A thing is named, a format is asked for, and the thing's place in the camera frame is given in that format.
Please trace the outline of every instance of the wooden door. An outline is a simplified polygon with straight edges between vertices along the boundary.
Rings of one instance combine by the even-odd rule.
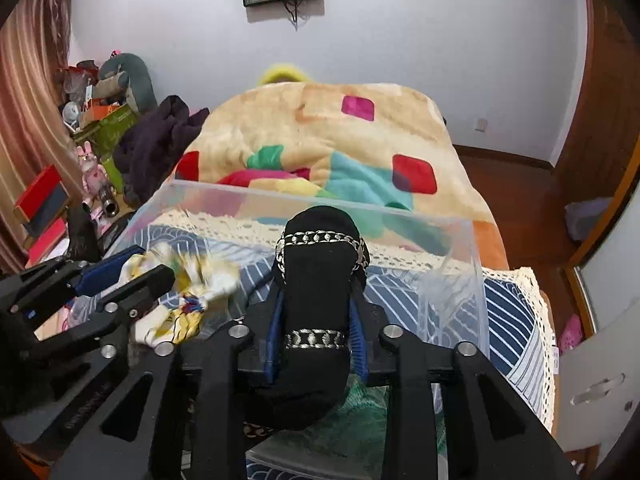
[[[607,0],[587,4],[582,89],[554,171],[567,203],[613,196],[640,133],[640,49]]]

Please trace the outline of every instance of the clutter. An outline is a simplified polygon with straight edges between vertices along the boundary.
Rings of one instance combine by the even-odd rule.
[[[55,166],[48,166],[24,191],[14,206],[14,214],[27,231],[26,248],[36,241],[71,203],[69,193]]]
[[[104,159],[111,156],[111,152],[120,140],[120,137],[131,126],[136,124],[138,117],[131,111],[128,105],[123,105],[106,117],[95,121],[84,129],[74,134],[74,142],[82,146],[86,140],[90,140],[96,155]]]
[[[62,118],[72,128],[79,126],[80,108],[78,103],[69,101],[62,110]]]
[[[99,105],[100,104],[100,102],[95,102],[95,103],[91,102],[91,100],[93,98],[93,94],[94,94],[94,86],[93,85],[87,85],[86,88],[84,89],[84,104],[82,104],[82,110],[87,110],[92,105]]]
[[[94,99],[107,99],[124,92],[129,86],[129,74],[119,72],[116,75],[98,81],[93,90]]]
[[[82,170],[84,201],[90,206],[95,197],[98,196],[100,188],[109,182],[109,175],[107,175],[104,166],[98,163],[98,157],[94,155],[89,141],[84,143],[84,149],[78,146],[76,153],[78,154],[80,169]]]
[[[158,106],[149,70],[138,56],[127,53],[112,56],[100,67],[98,71],[100,82],[98,84],[102,84],[102,81],[115,75],[120,75],[117,79],[118,86],[124,83],[125,78],[128,78],[128,85],[123,89],[126,102],[133,113],[141,116]],[[113,88],[115,83],[115,81],[108,82],[106,86]]]
[[[81,68],[82,70],[87,70],[87,72],[95,74],[95,76],[97,76],[98,67],[93,59],[85,59],[84,61],[80,61],[76,63],[76,67]]]
[[[65,69],[63,90],[69,95],[69,102],[76,103],[79,107],[84,105],[87,86],[93,84],[96,77],[87,70],[76,67]]]
[[[113,150],[113,161],[122,175],[128,205],[137,207],[149,200],[198,137],[208,115],[209,109],[203,108],[190,116],[182,99],[169,96],[124,133]]]
[[[113,218],[118,214],[120,208],[111,191],[111,183],[108,182],[98,190],[98,198],[102,203],[102,210],[107,218]]]
[[[80,127],[85,128],[95,121],[100,121],[120,108],[120,105],[92,105],[80,115]]]
[[[66,257],[75,262],[99,262],[102,254],[98,246],[96,225],[91,218],[91,209],[84,202],[70,207],[66,214],[69,247]]]

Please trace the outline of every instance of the stuffed toy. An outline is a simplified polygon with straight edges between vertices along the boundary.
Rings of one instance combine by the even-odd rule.
[[[103,99],[124,92],[127,104],[136,115],[143,115],[158,106],[149,70],[134,54],[117,54],[104,62],[98,71],[98,81],[92,97]]]
[[[98,157],[95,156],[88,140],[84,143],[84,149],[82,146],[76,148],[76,153],[82,170],[84,202],[91,207],[100,189],[109,185],[109,175],[104,166],[98,162]]]

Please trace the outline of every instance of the silver chain pattern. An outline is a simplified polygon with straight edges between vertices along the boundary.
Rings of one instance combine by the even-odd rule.
[[[278,263],[278,268],[282,274],[282,281],[286,283],[284,278],[284,248],[286,246],[292,245],[313,245],[313,244],[326,244],[333,242],[346,242],[351,247],[353,247],[358,255],[355,265],[353,266],[353,270],[357,270],[358,268],[362,268],[362,270],[367,270],[367,266],[369,262],[367,261],[364,253],[364,240],[359,238],[356,240],[355,238],[345,235],[342,233],[337,233],[336,231],[305,231],[299,233],[293,233],[291,235],[282,234],[278,242],[276,243],[276,261]]]
[[[344,348],[344,334],[337,330],[301,328],[286,335],[285,348]]]

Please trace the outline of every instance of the white lace trim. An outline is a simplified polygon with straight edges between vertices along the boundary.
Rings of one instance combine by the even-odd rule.
[[[197,234],[203,238],[213,238],[223,242],[241,245],[262,245],[274,248],[280,239],[283,226],[261,224],[255,220],[237,219],[231,216],[212,216],[207,213],[187,213],[173,209],[161,214],[150,222],[167,225]],[[431,270],[445,267],[450,270],[470,270],[469,264],[436,256],[435,254],[410,251],[401,247],[391,247],[367,241],[371,265],[394,267],[403,270]]]
[[[544,371],[542,379],[543,400],[540,420],[542,421],[542,424],[545,425],[548,432],[551,433],[554,423],[554,408],[556,400],[556,382],[554,379],[554,356],[552,348],[555,345],[556,337],[549,321],[548,306],[546,306],[545,300],[540,294],[540,288],[533,270],[529,267],[521,267],[516,270],[491,270],[483,267],[482,274],[486,278],[515,283],[522,292],[527,303],[533,309],[536,326],[538,327],[540,337],[542,338],[544,354]]]
[[[154,225],[167,225],[182,229],[203,238],[233,242],[240,245],[261,245],[274,248],[283,231],[283,226],[261,224],[254,220],[237,219],[230,216],[216,217],[207,213],[187,213],[174,209],[161,214],[150,222]],[[451,258],[436,256],[425,252],[409,251],[400,247],[391,247],[367,241],[371,265],[402,270],[424,271],[441,269],[442,272],[470,270],[470,265]],[[554,332],[548,319],[548,307],[540,294],[538,282],[529,267],[517,270],[491,270],[482,268],[486,278],[495,278],[515,283],[522,291],[527,303],[532,307],[536,326],[543,341],[544,374],[542,423],[551,432],[554,421],[554,400],[556,384],[554,382],[552,346]]]

